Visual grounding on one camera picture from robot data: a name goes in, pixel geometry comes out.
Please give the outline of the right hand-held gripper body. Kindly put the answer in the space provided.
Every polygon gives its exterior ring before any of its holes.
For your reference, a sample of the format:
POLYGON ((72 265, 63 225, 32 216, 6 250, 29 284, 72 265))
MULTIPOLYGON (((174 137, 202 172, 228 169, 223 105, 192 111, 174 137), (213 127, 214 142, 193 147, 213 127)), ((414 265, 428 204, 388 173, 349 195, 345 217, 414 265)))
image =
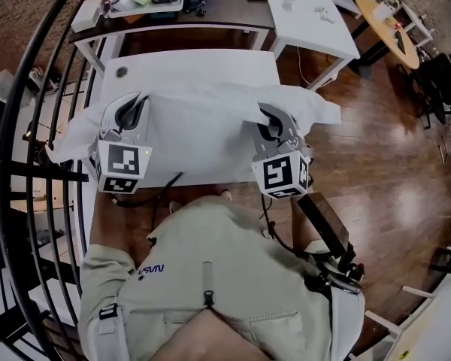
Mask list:
POLYGON ((277 147, 257 144, 256 150, 251 169, 262 195, 285 199, 307 194, 311 182, 309 147, 280 153, 277 147))

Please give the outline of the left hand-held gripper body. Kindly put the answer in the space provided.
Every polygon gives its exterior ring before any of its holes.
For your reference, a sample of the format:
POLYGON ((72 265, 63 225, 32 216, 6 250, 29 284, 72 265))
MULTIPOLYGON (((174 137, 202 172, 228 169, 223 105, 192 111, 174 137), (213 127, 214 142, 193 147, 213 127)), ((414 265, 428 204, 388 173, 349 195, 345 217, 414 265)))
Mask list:
POLYGON ((91 163, 98 190, 103 193, 134 193, 145 178, 153 149, 146 145, 145 128, 100 128, 91 146, 91 163))

